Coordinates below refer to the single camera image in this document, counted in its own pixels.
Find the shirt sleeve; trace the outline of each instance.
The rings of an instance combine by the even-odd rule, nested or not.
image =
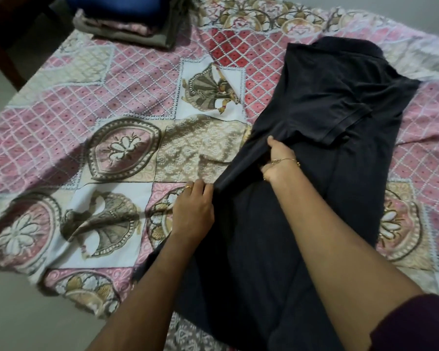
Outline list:
[[[370,351],[439,351],[439,296],[416,296],[387,315],[371,333]]]

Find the floor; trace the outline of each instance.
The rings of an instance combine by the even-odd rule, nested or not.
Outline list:
[[[439,34],[439,0],[292,0],[305,5],[371,10],[412,27]],[[41,15],[9,53],[20,72],[30,78],[70,33],[71,16],[64,0],[52,8],[55,23]],[[0,110],[15,94],[0,73]],[[0,273],[0,351],[84,350],[104,322],[77,310],[70,301],[44,297],[23,276]]]

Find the pink patterned bedsheet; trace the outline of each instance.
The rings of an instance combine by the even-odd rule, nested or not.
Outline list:
[[[401,74],[423,80],[404,112],[377,249],[439,294],[439,37],[365,11],[194,2],[171,52],[74,31],[0,114],[0,269],[110,314],[134,266],[169,233],[178,188],[214,181],[239,150],[287,43],[333,35],[370,40]],[[208,69],[211,90],[223,78],[231,98],[196,107],[190,80]],[[140,218],[65,235],[109,208]],[[166,347],[192,343],[226,348],[175,314]]]

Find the folded clothes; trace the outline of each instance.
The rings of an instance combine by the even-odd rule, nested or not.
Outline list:
[[[100,20],[96,18],[86,17],[85,12],[81,8],[76,12],[75,17],[79,18],[81,22],[86,23],[87,25],[90,26],[96,26],[99,28],[108,27],[110,29],[118,29],[121,31],[127,31],[138,35],[142,35],[144,37],[148,35],[152,35],[157,30],[156,27],[149,27],[143,23],[119,22],[119,21],[112,21],[109,19]]]
[[[169,16],[166,19],[166,22],[158,32],[148,36],[143,36],[126,30],[94,26],[85,22],[82,17],[78,17],[78,14],[73,18],[73,24],[76,29],[93,35],[138,43],[149,47],[170,49],[176,42],[177,31],[186,12],[186,0],[171,0]]]
[[[162,26],[169,16],[171,0],[67,0],[87,17]]]

